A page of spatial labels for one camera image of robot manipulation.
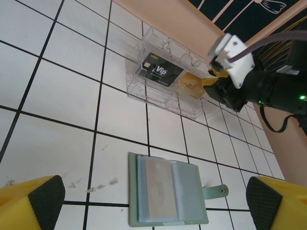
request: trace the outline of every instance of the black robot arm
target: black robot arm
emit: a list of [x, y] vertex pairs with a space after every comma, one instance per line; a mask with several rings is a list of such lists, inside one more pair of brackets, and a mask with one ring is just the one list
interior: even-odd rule
[[[296, 29], [307, 29], [307, 20]], [[205, 91], [236, 112], [240, 112], [247, 102], [259, 104], [261, 116], [273, 132], [283, 132], [290, 117], [296, 118], [300, 127], [307, 127], [307, 41], [293, 40], [287, 56], [286, 65], [296, 70], [297, 75], [265, 71], [261, 62], [253, 58], [255, 66], [245, 76], [241, 88], [236, 88], [228, 76], [219, 78], [213, 85], [204, 86]], [[223, 69], [216, 58], [211, 64], [215, 69]], [[276, 108], [292, 115], [285, 118], [280, 130], [274, 130], [265, 117], [264, 107]]]

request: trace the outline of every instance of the black grout line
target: black grout line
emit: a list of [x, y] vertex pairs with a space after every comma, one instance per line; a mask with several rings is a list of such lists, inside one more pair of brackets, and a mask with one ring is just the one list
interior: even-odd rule
[[106, 84], [106, 83], [104, 83], [104, 82], [103, 82], [102, 84], [105, 85], [105, 86], [107, 86], [107, 87], [112, 88], [113, 90], [117, 90], [117, 91], [120, 91], [120, 92], [122, 92], [122, 93], [124, 93], [124, 94], [127, 94], [126, 91], [123, 91], [123, 90], [121, 90], [121, 89], [118, 89], [118, 88], [116, 88], [116, 87], [114, 87], [114, 86], [112, 86], [112, 85]]
[[[225, 122], [225, 124], [226, 124], [227, 132], [229, 133], [228, 125], [227, 125], [227, 122], [226, 122], [226, 119], [225, 119], [225, 116], [224, 116], [222, 107], [221, 107], [221, 111], [222, 111], [222, 116], [223, 116], [224, 122]], [[232, 145], [232, 148], [233, 148], [233, 151], [234, 151], [234, 154], [235, 154], [235, 157], [236, 157], [236, 161], [237, 161], [237, 163], [238, 163], [238, 167], [240, 168], [240, 164], [239, 164], [239, 161], [238, 161], [238, 157], [236, 156], [236, 150], [235, 150], [234, 144], [232, 143], [232, 139], [231, 139], [230, 137], [229, 137], [229, 139], [230, 139], [230, 143], [231, 143], [231, 145]], [[240, 173], [241, 173], [242, 181], [243, 181], [243, 184], [244, 184], [243, 174], [242, 174], [241, 170], [239, 170], [239, 171], [240, 171]], [[230, 221], [231, 221], [232, 228], [235, 230], [235, 227], [234, 227], [234, 224], [233, 224], [233, 221], [232, 221], [232, 217], [231, 217], [230, 211], [229, 211], [229, 217], [230, 217]]]
[[33, 11], [35, 11], [36, 13], [39, 13], [39, 14], [45, 16], [46, 18], [49, 18], [49, 19], [51, 19], [51, 20], [54, 20], [53, 18], [51, 18], [51, 17], [45, 15], [45, 14], [42, 13], [42, 12], [37, 11], [36, 9], [32, 8], [31, 6], [28, 6], [28, 5], [24, 4], [24, 3], [21, 2], [21, 1], [18, 1], [18, 0], [15, 0], [15, 1], [18, 2], [18, 3], [20, 3], [20, 4], [22, 4], [22, 5], [25, 6], [25, 7], [27, 7], [27, 8], [29, 8], [29, 9], [33, 10]]
[[48, 42], [49, 42], [49, 39], [50, 39], [50, 37], [51, 37], [52, 31], [53, 31], [54, 26], [55, 26], [55, 24], [56, 24], [56, 21], [57, 21], [57, 19], [58, 19], [58, 17], [59, 17], [59, 13], [61, 12], [63, 3], [64, 3], [64, 0], [62, 0], [61, 4], [60, 4], [60, 6], [59, 6], [59, 9], [58, 9], [58, 11], [57, 11], [55, 20], [54, 20], [53, 23], [52, 23], [52, 26], [51, 26], [51, 28], [50, 28], [50, 30], [49, 30], [49, 33], [48, 33], [47, 38], [46, 38], [46, 40], [45, 40], [45, 43], [44, 43], [44, 45], [43, 45], [42, 51], [41, 51], [41, 53], [40, 53], [40, 55], [39, 55], [39, 57], [38, 57], [38, 60], [37, 60], [37, 62], [36, 62], [36, 65], [35, 65], [35, 67], [34, 67], [34, 70], [33, 70], [33, 72], [32, 72], [31, 78], [30, 78], [30, 80], [29, 80], [29, 82], [28, 82], [28, 85], [27, 85], [27, 87], [26, 87], [26, 89], [25, 89], [25, 91], [24, 91], [24, 95], [23, 95], [23, 97], [22, 97], [22, 99], [21, 99], [21, 101], [20, 101], [20, 104], [19, 104], [19, 106], [18, 106], [18, 111], [16, 112], [16, 115], [15, 115], [15, 117], [14, 117], [14, 119], [13, 119], [13, 122], [12, 122], [12, 124], [11, 124], [10, 129], [9, 129], [9, 132], [8, 132], [8, 134], [7, 134], [6, 138], [5, 138], [5, 141], [4, 141], [3, 145], [2, 145], [2, 148], [1, 148], [1, 151], [0, 151], [0, 163], [1, 163], [2, 159], [3, 159], [5, 150], [6, 150], [8, 144], [9, 144], [9, 142], [10, 142], [11, 136], [12, 136], [12, 134], [13, 134], [13, 131], [14, 131], [15, 127], [16, 127], [16, 124], [17, 124], [19, 115], [20, 115], [21, 110], [22, 110], [22, 108], [23, 108], [23, 106], [24, 106], [24, 102], [25, 102], [25, 100], [26, 100], [26, 98], [27, 98], [27, 95], [28, 95], [28, 93], [29, 93], [29, 91], [30, 91], [30, 88], [31, 88], [31, 85], [32, 85], [32, 83], [33, 83], [34, 77], [35, 77], [35, 75], [36, 75], [37, 69], [38, 69], [38, 67], [39, 67], [39, 64], [40, 64], [40, 62], [41, 62], [41, 60], [42, 60], [42, 57], [43, 57], [44, 52], [45, 52], [45, 50], [46, 50], [46, 47], [47, 47], [47, 45], [48, 45]]
[[[236, 116], [236, 117], [238, 117], [238, 118], [241, 118], [241, 117], [239, 117], [238, 115], [235, 115], [235, 114], [233, 114], [233, 113], [227, 111], [226, 109], [224, 109], [224, 108], [222, 108], [222, 107], [221, 107], [221, 109], [224, 110], [224, 111], [226, 111], [226, 112], [228, 112], [228, 113], [230, 113], [230, 114], [232, 114], [233, 116]], [[243, 118], [241, 118], [241, 119], [244, 120], [244, 121], [246, 121], [247, 123], [250, 123], [251, 125], [253, 125], [253, 126], [255, 126], [255, 127], [259, 128], [259, 129], [261, 129], [261, 130], [263, 130], [263, 128], [260, 128], [260, 127], [258, 127], [258, 126], [256, 126], [256, 125], [254, 125], [254, 124], [251, 123], [250, 121], [247, 121], [247, 120], [245, 120], [245, 119], [243, 119]]]
[[81, 34], [80, 32], [78, 32], [78, 31], [76, 31], [76, 30], [74, 30], [74, 29], [71, 29], [70, 27], [64, 25], [63, 23], [57, 22], [57, 24], [59, 24], [59, 25], [61, 25], [61, 26], [64, 26], [65, 28], [67, 28], [67, 29], [69, 29], [69, 30], [75, 32], [76, 34], [78, 34], [78, 35], [80, 35], [80, 36], [82, 36], [82, 37], [84, 37], [84, 38], [87, 38], [88, 40], [90, 40], [91, 42], [96, 43], [96, 44], [99, 45], [99, 46], [105, 47], [104, 45], [100, 44], [99, 42], [97, 42], [97, 41], [95, 41], [95, 40], [93, 40], [93, 39], [91, 39], [91, 38], [89, 38], [89, 37], [87, 37], [87, 36]]
[[4, 106], [4, 105], [0, 105], [0, 109], [5, 109], [5, 110], [17, 112], [17, 109], [13, 109], [13, 108], [10, 108], [10, 107], [6, 107], [6, 106]]
[[235, 230], [235, 226], [234, 226], [234, 223], [233, 223], [233, 221], [232, 221], [232, 217], [231, 217], [230, 211], [228, 211], [228, 213], [229, 213], [229, 217], [230, 217], [232, 229]]
[[112, 50], [112, 49], [110, 49], [110, 48], [108, 48], [108, 47], [106, 47], [106, 49], [112, 51], [113, 53], [115, 53], [115, 54], [117, 54], [117, 55], [119, 55], [119, 56], [121, 56], [122, 58], [125, 58], [125, 59], [128, 59], [129, 61], [135, 62], [135, 61], [129, 59], [128, 57], [125, 57], [125, 56], [123, 56], [122, 54], [120, 54], [120, 53], [118, 53], [118, 52], [116, 52], [116, 51], [114, 51], [114, 50]]
[[[238, 119], [239, 119], [239, 124], [240, 124], [240, 127], [241, 127], [241, 129], [242, 129], [242, 131], [243, 131], [244, 138], [245, 138], [245, 139], [246, 139], [246, 141], [247, 141], [247, 138], [246, 138], [246, 136], [245, 136], [245, 133], [244, 133], [244, 130], [243, 130], [242, 124], [241, 124], [241, 122], [240, 122], [240, 118], [238, 117]], [[249, 145], [248, 145], [248, 150], [249, 150], [249, 153], [251, 154], [251, 158], [253, 159], [253, 162], [254, 162], [254, 165], [255, 165], [256, 171], [257, 171], [257, 173], [258, 173], [258, 169], [257, 169], [256, 163], [255, 163], [255, 160], [254, 160], [253, 154], [251, 153], [251, 150], [250, 150]]]
[[89, 205], [89, 206], [103, 206], [103, 207], [129, 207], [129, 204], [117, 204], [117, 203], [99, 203], [99, 202], [84, 202], [84, 201], [66, 201], [64, 205]]
[[26, 112], [26, 111], [21, 111], [20, 114], [28, 115], [28, 116], [39, 118], [39, 119], [43, 119], [43, 120], [46, 120], [46, 121], [55, 122], [55, 123], [58, 123], [58, 124], [61, 124], [61, 125], [70, 126], [70, 127], [77, 128], [77, 129], [82, 129], [82, 130], [89, 131], [89, 132], [94, 132], [90, 128], [85, 128], [85, 127], [82, 127], [82, 126], [78, 126], [78, 125], [70, 124], [70, 123], [67, 123], [67, 122], [55, 120], [55, 119], [45, 117], [45, 116], [40, 116], [40, 115], [29, 113], [29, 112]]
[[[3, 105], [0, 105], [0, 108], [1, 109], [5, 109], [5, 110], [9, 110], [9, 111], [13, 111], [13, 112], [17, 112], [16, 109], [9, 108], [9, 107], [3, 106]], [[32, 116], [32, 117], [35, 117], [35, 118], [39, 118], [39, 119], [42, 119], [42, 120], [51, 121], [51, 122], [54, 122], [54, 123], [62, 124], [62, 125], [73, 127], [73, 128], [82, 129], [82, 130], [94, 133], [94, 130], [89, 129], [89, 128], [85, 128], [85, 127], [78, 126], [78, 125], [73, 125], [73, 124], [70, 124], [70, 123], [67, 123], [67, 122], [62, 122], [62, 121], [55, 120], [55, 119], [52, 119], [52, 118], [48, 118], [48, 117], [32, 114], [32, 113], [29, 113], [29, 112], [21, 111], [21, 114]], [[120, 140], [131, 142], [131, 143], [135, 143], [135, 144], [138, 144], [138, 145], [148, 146], [149, 148], [154, 148], [154, 149], [158, 149], [158, 150], [174, 153], [174, 154], [181, 155], [181, 156], [188, 156], [187, 154], [184, 154], [184, 153], [172, 151], [172, 150], [169, 150], [169, 149], [164, 149], [164, 148], [153, 146], [153, 145], [148, 145], [148, 144], [145, 144], [145, 143], [141, 143], [141, 142], [138, 142], [138, 141], [122, 138], [122, 137], [119, 137], [119, 136], [115, 136], [115, 135], [104, 133], [104, 132], [100, 132], [100, 131], [97, 131], [97, 134], [100, 134], [100, 135], [103, 135], [103, 136], [107, 136], [107, 137], [111, 137], [111, 138], [120, 139]], [[242, 170], [242, 171], [246, 171], [246, 172], [249, 172], [249, 173], [260, 174], [258, 172], [253, 172], [253, 171], [249, 171], [249, 170], [246, 170], [246, 169], [237, 168], [237, 167], [234, 167], [234, 166], [231, 166], [231, 165], [226, 165], [226, 164], [223, 164], [223, 163], [218, 163], [218, 162], [215, 162], [215, 161], [211, 161], [211, 160], [207, 160], [207, 159], [203, 159], [203, 158], [199, 158], [199, 157], [194, 157], [194, 156], [190, 156], [189, 155], [189, 158], [194, 158], [194, 159], [197, 159], [197, 160], [200, 160], [200, 161], [206, 161], [206, 162], [209, 162], [209, 163], [222, 165], [222, 166], [225, 166], [225, 167]]]
[[[112, 9], [112, 1], [110, 3], [109, 19], [108, 19], [107, 27], [106, 27], [105, 47], [107, 45], [107, 39], [108, 39], [108, 33], [109, 33], [111, 9]], [[101, 67], [101, 78], [100, 78], [100, 84], [99, 84], [99, 94], [98, 94], [98, 102], [97, 102], [96, 121], [95, 121], [95, 127], [94, 127], [93, 146], [92, 146], [92, 154], [91, 154], [90, 171], [89, 171], [89, 176], [88, 176], [87, 189], [91, 188], [91, 183], [92, 183], [93, 167], [94, 167], [94, 155], [95, 155], [95, 146], [96, 146], [96, 137], [97, 137], [97, 127], [98, 127], [100, 100], [101, 100], [101, 92], [102, 92], [102, 81], [103, 81], [103, 76], [104, 76], [105, 63], [106, 63], [106, 49], [104, 49], [103, 61], [102, 61], [102, 67]], [[90, 193], [87, 193], [87, 195], [86, 195], [86, 203], [89, 203], [89, 202], [90, 202]], [[83, 220], [83, 230], [86, 230], [87, 215], [88, 215], [88, 205], [85, 206], [84, 220]]]
[[246, 106], [248, 106], [249, 108], [251, 108], [251, 109], [253, 109], [253, 110], [255, 110], [255, 108], [253, 108], [253, 107], [250, 107], [247, 103], [246, 103]]
[[140, 40], [139, 37], [137, 37], [137, 36], [135, 36], [134, 34], [130, 33], [128, 30], [125, 30], [123, 27], [121, 27], [121, 26], [119, 26], [119, 25], [117, 25], [117, 24], [115, 24], [114, 22], [111, 22], [111, 21], [110, 21], [110, 23], [112, 23], [113, 25], [115, 25], [115, 26], [117, 26], [118, 28], [122, 29], [123, 31], [125, 31], [126, 33], [128, 33], [128, 34], [130, 34], [131, 36], [135, 37], [136, 39]]
[[[226, 124], [227, 131], [229, 132], [229, 129], [228, 129], [227, 122], [226, 122], [226, 119], [225, 119], [225, 116], [224, 116], [223, 111], [222, 111], [222, 115], [223, 115], [223, 118], [224, 118], [224, 121], [225, 121], [225, 124]], [[236, 157], [236, 161], [237, 161], [237, 163], [238, 163], [238, 167], [240, 168], [240, 164], [239, 164], [238, 157], [236, 156], [236, 150], [235, 150], [234, 144], [232, 143], [232, 139], [231, 139], [230, 137], [229, 137], [229, 139], [230, 139], [230, 143], [231, 143], [232, 148], [233, 148], [234, 153], [235, 153], [235, 157]], [[244, 178], [243, 178], [243, 174], [242, 174], [242, 171], [241, 171], [241, 170], [240, 170], [240, 173], [241, 173], [241, 177], [242, 177], [242, 180], [243, 180], [243, 183], [244, 183]]]
[[[203, 110], [203, 112], [204, 112], [204, 115], [205, 115], [206, 123], [208, 123], [207, 117], [206, 117], [206, 112], [205, 112], [204, 110]], [[213, 141], [212, 141], [212, 137], [211, 137], [211, 133], [210, 133], [209, 128], [208, 128], [208, 133], [209, 133], [209, 137], [210, 137], [210, 141], [211, 141], [211, 145], [212, 145], [212, 149], [213, 149], [215, 161], [217, 162], [216, 153], [215, 153], [215, 149], [214, 149], [214, 145], [213, 145]], [[217, 170], [218, 170], [218, 172], [219, 172], [221, 184], [223, 184], [223, 180], [222, 180], [222, 176], [221, 176], [221, 172], [220, 172], [219, 165], [217, 164], [216, 166], [217, 166]], [[228, 201], [227, 201], [227, 198], [226, 198], [226, 197], [225, 197], [225, 201], [226, 201], [226, 204], [227, 204], [227, 208], [229, 209], [229, 205], [228, 205]]]
[[[33, 8], [31, 8], [31, 7], [27, 6], [27, 5], [25, 5], [25, 4], [22, 3], [22, 2], [19, 2], [18, 0], [15, 0], [15, 1], [17, 1], [18, 3], [21, 3], [22, 5], [24, 5], [24, 6], [28, 7], [28, 8], [30, 8], [30, 9], [32, 9], [32, 10], [34, 10], [34, 11], [36, 11], [35, 9], [33, 9]], [[85, 8], [89, 9], [90, 11], [94, 12], [95, 14], [98, 14], [97, 12], [91, 10], [90, 8], [88, 8], [88, 7], [85, 6], [84, 4], [80, 3], [79, 1], [77, 1], [77, 0], [74, 0], [74, 1], [77, 2], [77, 3], [79, 3], [79, 4], [81, 4], [81, 5], [84, 6]], [[53, 20], [52, 18], [48, 17], [48, 16], [45, 15], [45, 14], [42, 14], [42, 13], [41, 13], [41, 15], [43, 15], [43, 16], [45, 16], [45, 17], [51, 19], [51, 20]], [[85, 38], [91, 40], [92, 42], [95, 42], [95, 43], [97, 43], [98, 45], [103, 46], [102, 44], [100, 44], [100, 43], [98, 43], [98, 42], [92, 40], [91, 38], [89, 38], [89, 37], [87, 37], [87, 36], [85, 36], [85, 35], [83, 35], [83, 34], [77, 32], [77, 31], [75, 31], [74, 29], [72, 29], [72, 28], [70, 28], [70, 27], [68, 27], [68, 26], [66, 26], [66, 25], [64, 25], [64, 24], [62, 24], [62, 23], [60, 23], [60, 22], [57, 22], [57, 23], [59, 23], [60, 25], [66, 27], [67, 29], [70, 29], [70, 30], [74, 31], [75, 33], [77, 33], [77, 34], [79, 34], [79, 35], [81, 35], [81, 36], [83, 36], [83, 37], [85, 37]], [[119, 25], [116, 25], [116, 24], [113, 23], [113, 22], [111, 22], [111, 23], [114, 24], [115, 26], [117, 26], [118, 28], [122, 29], [123, 31], [127, 32], [128, 34], [130, 34], [130, 35], [132, 35], [132, 36], [134, 36], [135, 38], [137, 38], [137, 39], [140, 40], [140, 38], [138, 38], [137, 36], [131, 34], [131, 33], [128, 32], [127, 30], [125, 30], [124, 28], [120, 27]], [[7, 45], [9, 45], [9, 46], [12, 46], [12, 47], [14, 47], [14, 48], [17, 48], [17, 49], [19, 49], [19, 50], [21, 50], [21, 51], [23, 51], [23, 52], [26, 52], [26, 53], [29, 53], [29, 54], [31, 54], [31, 55], [37, 56], [37, 55], [35, 55], [35, 54], [32, 54], [32, 53], [29, 52], [29, 51], [26, 51], [26, 50], [24, 50], [24, 49], [18, 48], [18, 47], [16, 47], [16, 46], [11, 45], [11, 44], [9, 44], [9, 43], [6, 43], [6, 42], [4, 42], [4, 41], [1, 41], [1, 40], [0, 40], [0, 42], [5, 43], [5, 44], [7, 44]], [[123, 58], [126, 58], [126, 59], [130, 60], [129, 58], [123, 56], [122, 54], [119, 54], [118, 52], [116, 52], [116, 51], [114, 51], [114, 50], [112, 50], [112, 49], [110, 49], [110, 48], [107, 48], [107, 47], [105, 47], [105, 48], [108, 49], [108, 50], [110, 50], [110, 51], [112, 51], [112, 52], [114, 52], [114, 53], [116, 53], [117, 55], [120, 55], [120, 56], [123, 57]]]
[[255, 130], [255, 127], [254, 127], [254, 126], [253, 126], [253, 129], [254, 129], [254, 132], [255, 132], [255, 134], [256, 134], [257, 140], [258, 140], [258, 142], [259, 142], [259, 144], [260, 144], [260, 146], [261, 146], [261, 151], [262, 151], [262, 153], [263, 153], [263, 155], [264, 155], [264, 158], [265, 158], [265, 160], [267, 161], [267, 164], [268, 164], [268, 166], [269, 166], [270, 172], [272, 173], [272, 176], [274, 177], [273, 172], [272, 172], [271, 167], [270, 167], [270, 164], [269, 164], [269, 162], [268, 162], [267, 157], [265, 156], [265, 153], [264, 153], [264, 151], [263, 151], [264, 149], [262, 148], [262, 145], [261, 145], [261, 143], [260, 143], [259, 137], [258, 137], [258, 135], [257, 135], [257, 133], [256, 133], [256, 130]]
[[94, 78], [91, 78], [91, 77], [89, 77], [89, 76], [87, 76], [87, 75], [85, 75], [85, 74], [83, 74], [83, 73], [77, 72], [77, 71], [75, 71], [75, 70], [73, 70], [73, 69], [70, 69], [70, 68], [68, 68], [68, 67], [66, 67], [66, 66], [63, 66], [63, 65], [61, 65], [61, 64], [59, 64], [59, 63], [56, 63], [56, 62], [54, 62], [54, 61], [48, 60], [48, 59], [46, 59], [46, 58], [44, 58], [44, 57], [42, 58], [42, 60], [47, 61], [47, 62], [49, 62], [49, 63], [51, 63], [51, 64], [53, 64], [53, 65], [59, 66], [59, 67], [61, 67], [61, 68], [63, 68], [63, 69], [69, 70], [69, 71], [71, 71], [71, 72], [73, 72], [73, 73], [76, 73], [76, 74], [78, 74], [78, 75], [81, 75], [81, 76], [83, 76], [83, 77], [85, 77], [85, 78], [91, 79], [91, 80], [96, 81], [96, 82], [100, 82], [99, 80], [96, 80], [96, 79], [94, 79]]
[[102, 15], [98, 14], [96, 11], [93, 11], [91, 8], [87, 7], [87, 6], [86, 6], [86, 5], [84, 5], [83, 3], [81, 3], [81, 2], [79, 2], [79, 1], [77, 1], [77, 0], [74, 0], [74, 1], [75, 1], [75, 2], [77, 2], [77, 3], [79, 3], [80, 5], [84, 6], [85, 8], [87, 8], [88, 10], [90, 10], [91, 12], [93, 12], [93, 13], [95, 13], [95, 14], [99, 15], [100, 17], [102, 17], [102, 18], [104, 18], [104, 19], [108, 20], [107, 18], [105, 18], [104, 16], [102, 16]]
[[[144, 36], [144, 29], [143, 29], [143, 21], [142, 21], [142, 36]], [[147, 85], [146, 85], [146, 79], [145, 79], [145, 96], [147, 98]], [[148, 104], [145, 104], [145, 110], [146, 110], [146, 128], [147, 128], [147, 144], [148, 144], [148, 156], [150, 156], [150, 139], [149, 139], [149, 116], [148, 116]]]
[[[101, 206], [101, 207], [129, 207], [129, 204], [120, 203], [100, 203], [100, 202], [85, 202], [85, 201], [69, 201], [64, 200], [64, 205], [80, 205], [80, 206]], [[232, 212], [250, 212], [249, 209], [235, 209], [235, 208], [214, 208], [207, 207], [207, 211], [232, 211]]]
[[18, 49], [18, 50], [20, 50], [20, 51], [23, 51], [23, 52], [25, 52], [25, 53], [27, 53], [27, 54], [30, 54], [30, 55], [32, 55], [32, 56], [34, 56], [34, 57], [36, 57], [36, 58], [39, 57], [39, 55], [36, 55], [36, 54], [34, 54], [34, 53], [31, 53], [31, 52], [29, 52], [29, 51], [27, 51], [27, 50], [25, 50], [25, 49], [21, 49], [21, 48], [19, 48], [19, 47], [17, 47], [17, 46], [14, 46], [14, 45], [10, 44], [10, 43], [7, 43], [7, 42], [5, 42], [5, 41], [0, 40], [0, 43], [3, 43], [3, 44], [5, 44], [5, 45], [7, 45], [7, 46], [10, 46], [10, 47], [12, 47], [12, 48]]
[[188, 154], [188, 147], [187, 147], [187, 140], [186, 140], [186, 134], [184, 132], [182, 116], [180, 116], [180, 120], [181, 120], [182, 132], [183, 132], [184, 145], [186, 147], [187, 159], [188, 159], [188, 163], [190, 163], [189, 154]]
[[248, 185], [245, 183], [244, 179], [243, 179], [243, 182], [244, 182], [244, 186], [245, 186], [245, 188], [247, 189]]

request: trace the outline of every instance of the gold card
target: gold card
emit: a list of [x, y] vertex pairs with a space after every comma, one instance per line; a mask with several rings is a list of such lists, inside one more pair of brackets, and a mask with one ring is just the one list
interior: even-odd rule
[[146, 158], [146, 183], [149, 219], [177, 219], [177, 207], [171, 163]]

